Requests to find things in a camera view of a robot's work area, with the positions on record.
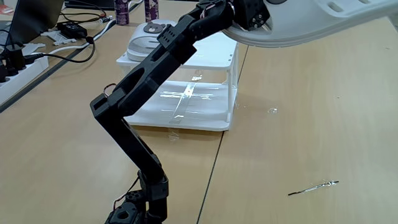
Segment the wire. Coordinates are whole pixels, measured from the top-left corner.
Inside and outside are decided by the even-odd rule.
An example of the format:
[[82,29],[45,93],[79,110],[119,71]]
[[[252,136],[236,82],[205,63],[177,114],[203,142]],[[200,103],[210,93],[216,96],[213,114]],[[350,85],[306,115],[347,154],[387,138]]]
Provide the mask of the wire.
[[106,12],[105,12],[105,10],[102,9],[102,8],[100,8],[99,6],[97,6],[97,5],[95,5],[95,4],[91,4],[91,3],[87,3],[87,2],[82,2],[82,1],[77,1],[77,0],[68,0],[68,1],[73,1],[73,2],[78,2],[78,3],[80,3],[80,4],[86,4],[86,5],[89,5],[89,6],[94,6],[94,7],[97,8],[98,10],[102,11],[102,12],[104,13],[105,17],[106,17]]
[[131,5],[132,5],[132,4],[141,4],[142,1],[143,1],[143,0],[139,0],[139,1],[130,1],[130,2],[129,2],[129,8],[131,8]]
[[137,179],[132,183],[131,187],[129,188],[129,190],[127,190],[126,193],[124,193],[122,196],[118,197],[115,201],[113,201],[113,211],[116,210],[116,202],[120,201],[123,199],[124,196],[126,196],[127,193],[129,193],[129,191],[135,186],[135,184],[138,182],[139,177],[137,177]]
[[85,63],[85,62],[89,61],[94,55],[95,43],[93,42],[92,44],[93,44],[93,50],[91,51],[90,56],[88,56],[88,58],[86,58],[84,60],[69,59],[69,58],[65,58],[65,57],[62,57],[62,56],[59,56],[59,55],[55,55],[55,54],[43,54],[43,56],[56,57],[56,58],[64,59],[64,60],[67,60],[68,62],[73,62],[73,63]]
[[[97,8],[100,11],[102,11],[102,13],[103,13],[102,15],[99,15],[97,13],[91,13],[91,12],[80,12],[80,13],[63,13],[63,12],[60,12],[60,15],[63,16],[69,22],[76,22],[77,24],[80,24],[80,23],[84,23],[84,22],[94,22],[94,21],[97,21],[98,19],[102,19],[102,18],[106,17],[105,10],[100,8],[97,5],[94,5],[94,4],[91,4],[91,3],[87,3],[87,2],[77,1],[77,0],[69,0],[69,1],[78,2],[78,3],[86,4],[86,5],[89,5],[89,6],[94,6],[95,8]],[[94,15],[94,16],[97,16],[97,17],[96,18],[92,18],[92,19],[87,19],[87,20],[84,20],[84,21],[77,21],[77,20],[69,19],[67,17],[67,15]]]
[[[110,20],[107,25],[105,26],[105,28],[97,35],[95,35],[94,40],[98,40],[102,35],[104,35],[104,33],[109,29],[110,25],[116,21],[116,19],[112,19]],[[85,47],[89,46],[89,43],[85,43],[81,46],[68,46],[68,47],[62,47],[59,49],[55,49],[53,51],[51,51],[49,54],[55,54],[57,52],[63,51],[63,50],[68,50],[68,49],[83,49]]]
[[11,33],[10,33],[8,30],[5,30],[5,29],[0,29],[0,31],[3,31],[3,32],[8,33],[8,36],[10,37],[10,43],[11,43],[11,45],[12,45],[12,48],[14,48],[14,41],[13,41],[13,39],[12,39]]

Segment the small wire piece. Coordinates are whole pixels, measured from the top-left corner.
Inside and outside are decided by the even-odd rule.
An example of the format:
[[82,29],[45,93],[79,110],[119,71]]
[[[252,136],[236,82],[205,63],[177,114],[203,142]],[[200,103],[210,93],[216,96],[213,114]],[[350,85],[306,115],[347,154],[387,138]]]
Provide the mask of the small wire piece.
[[104,93],[104,95],[105,95],[106,97],[109,96],[109,94],[106,92],[106,90],[107,90],[109,87],[111,87],[111,86],[116,86],[116,83],[111,83],[111,84],[107,85],[107,86],[104,88],[103,93]]
[[129,188],[129,190],[127,190],[126,193],[124,193],[122,196],[118,197],[115,201],[113,201],[113,211],[116,210],[116,202],[122,200],[124,198],[124,196],[126,196],[127,193],[129,193],[129,191],[135,186],[135,184],[138,182],[139,177],[137,177],[137,179],[132,183],[131,187]]
[[212,7],[215,7],[215,6],[216,6],[215,4],[211,4],[211,5],[207,6],[207,7],[201,12],[201,14],[200,14],[200,19],[205,18],[205,17],[206,17],[206,11],[209,10],[209,9],[211,9]]
[[309,191],[311,191],[311,190],[319,189],[319,188],[321,188],[321,187],[330,187],[330,186],[334,186],[334,185],[336,185],[338,182],[339,182],[338,180],[325,182],[325,183],[323,183],[323,184],[320,184],[320,185],[317,185],[317,186],[314,186],[314,187],[310,187],[309,189],[305,189],[305,190],[302,190],[302,191],[299,191],[299,192],[292,192],[292,193],[288,194],[287,196],[291,196],[291,195],[295,195],[295,194],[301,194],[301,193],[304,193],[304,192],[309,192]]

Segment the purple bottle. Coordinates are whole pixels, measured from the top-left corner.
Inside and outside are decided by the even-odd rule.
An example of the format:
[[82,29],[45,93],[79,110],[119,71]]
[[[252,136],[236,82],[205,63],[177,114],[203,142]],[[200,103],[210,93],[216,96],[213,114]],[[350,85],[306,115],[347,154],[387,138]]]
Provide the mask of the purple bottle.
[[116,15],[117,25],[127,25],[130,23],[129,19],[129,1],[128,0],[114,0],[114,13]]
[[144,0],[145,22],[159,18],[159,0]]

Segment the power adapter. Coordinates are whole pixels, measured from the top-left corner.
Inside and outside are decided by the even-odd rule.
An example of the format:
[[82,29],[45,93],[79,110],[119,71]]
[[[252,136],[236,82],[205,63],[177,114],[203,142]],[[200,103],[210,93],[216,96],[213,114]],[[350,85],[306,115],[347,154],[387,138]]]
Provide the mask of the power adapter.
[[75,22],[59,22],[57,28],[61,31],[61,34],[69,39],[87,37],[87,30]]

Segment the wooden table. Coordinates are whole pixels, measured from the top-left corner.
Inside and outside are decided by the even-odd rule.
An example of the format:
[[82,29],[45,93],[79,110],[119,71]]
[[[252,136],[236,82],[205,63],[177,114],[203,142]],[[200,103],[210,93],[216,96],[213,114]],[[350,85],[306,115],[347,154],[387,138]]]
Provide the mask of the wooden table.
[[[195,4],[160,2],[160,16],[177,20],[169,9],[183,14]],[[135,9],[132,20],[143,10]],[[96,42],[89,62],[67,63],[0,114],[0,223],[103,223],[113,200],[136,178],[137,168],[95,121],[89,104],[122,79],[116,59],[138,23],[113,27]],[[85,49],[75,59],[90,53]],[[195,223],[223,133],[138,131],[170,179],[167,223]]]
[[396,223],[397,60],[387,19],[250,47],[200,223]]
[[[194,5],[161,1],[160,18],[177,20]],[[0,223],[103,223],[135,179],[89,103],[122,78],[115,60],[143,10],[100,38],[88,63],[67,63],[0,114]],[[239,46],[232,130],[138,128],[170,179],[166,223],[196,223],[204,199],[200,223],[395,223],[398,35],[390,23],[246,50]],[[287,196],[324,179],[341,182]]]

